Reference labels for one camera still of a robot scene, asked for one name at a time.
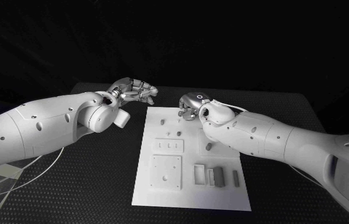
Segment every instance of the black table surface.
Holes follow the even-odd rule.
[[[103,91],[109,84],[77,83],[72,94]],[[217,101],[324,132],[301,94],[158,86],[157,107],[177,107],[183,94],[200,91]],[[349,213],[323,188],[281,162],[240,154],[252,211],[131,206],[145,112],[129,102],[124,129],[115,125],[70,144],[47,173],[10,193],[0,223],[349,223]],[[23,172],[15,186],[47,168],[59,151]]]

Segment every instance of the white cable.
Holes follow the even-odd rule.
[[[10,177],[13,177],[20,171],[23,171],[40,158],[41,156],[39,156],[17,172],[14,172],[10,176],[7,176],[1,181],[0,183],[7,180]]]
[[[243,108],[239,108],[239,107],[236,107],[236,106],[233,106],[233,105],[225,104],[225,103],[222,103],[222,102],[219,102],[219,101],[216,101],[216,102],[217,102],[219,104],[227,106],[227,107],[236,108],[236,109],[239,109],[240,111],[246,111],[246,112],[248,112],[248,110],[245,110]]]
[[[21,186],[18,186],[18,187],[15,187],[14,189],[11,189],[11,190],[8,190],[8,191],[5,191],[5,192],[2,192],[2,193],[0,193],[0,195],[2,195],[2,194],[5,194],[5,193],[8,193],[8,192],[11,192],[11,191],[14,191],[14,190],[17,190],[18,188],[21,188],[24,185],[27,185],[30,182],[33,182],[46,172],[47,172],[47,170],[50,169],[50,167],[53,166],[53,164],[56,163],[56,161],[57,161],[57,159],[59,159],[59,157],[60,157],[60,154],[62,154],[62,151],[63,151],[63,148],[62,148],[62,150],[60,150],[60,153],[59,153],[59,155],[57,155],[57,157],[56,157],[56,160],[53,161],[53,163],[50,164],[50,166],[49,166],[49,168],[27,182],[27,183],[24,183]]]
[[[324,188],[317,182],[314,182],[305,175],[302,175],[298,171],[297,171],[297,169],[292,167],[292,166],[289,166],[291,168],[292,168],[292,170],[305,178],[305,179],[308,179],[314,184],[317,184],[321,188]]]

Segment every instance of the dark curtain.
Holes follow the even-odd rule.
[[[0,0],[0,101],[131,77],[302,93],[326,129],[346,131],[344,1]]]

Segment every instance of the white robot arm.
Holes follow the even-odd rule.
[[[240,153],[274,159],[302,170],[349,211],[349,135],[330,135],[288,126],[272,118],[232,109],[204,93],[180,98],[178,115],[199,118],[207,138]]]
[[[34,100],[0,115],[0,164],[44,155],[114,123],[124,127],[129,101],[152,104],[157,88],[124,78],[106,91]]]

